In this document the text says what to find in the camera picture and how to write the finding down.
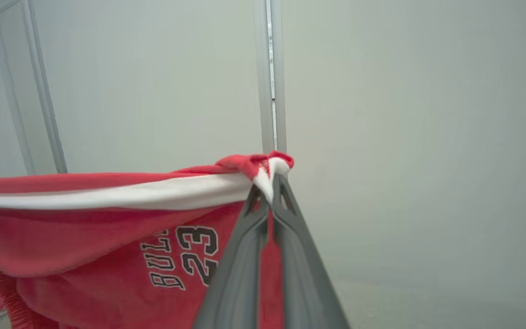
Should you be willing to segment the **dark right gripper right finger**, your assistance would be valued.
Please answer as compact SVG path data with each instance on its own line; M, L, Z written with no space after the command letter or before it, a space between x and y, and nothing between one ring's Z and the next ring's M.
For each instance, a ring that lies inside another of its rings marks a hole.
M284 329L351 329L288 179L275 175L273 188Z

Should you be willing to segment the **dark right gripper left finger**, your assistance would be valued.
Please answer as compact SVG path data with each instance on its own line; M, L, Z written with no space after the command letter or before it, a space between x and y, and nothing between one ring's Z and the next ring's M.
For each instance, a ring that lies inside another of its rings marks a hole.
M261 253L269 204L252 186L206 290L192 329L259 329Z

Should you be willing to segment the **grey metal post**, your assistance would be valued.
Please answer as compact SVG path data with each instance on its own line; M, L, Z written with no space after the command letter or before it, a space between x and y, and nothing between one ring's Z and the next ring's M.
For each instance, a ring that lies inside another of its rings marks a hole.
M287 152L282 0L252 0L263 151Z

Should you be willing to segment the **grey wall panel frame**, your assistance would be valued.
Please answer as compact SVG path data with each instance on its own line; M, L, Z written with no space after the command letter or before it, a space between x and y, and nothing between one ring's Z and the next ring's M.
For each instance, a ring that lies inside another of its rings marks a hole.
M35 0L0 0L0 74L25 172L67 173Z

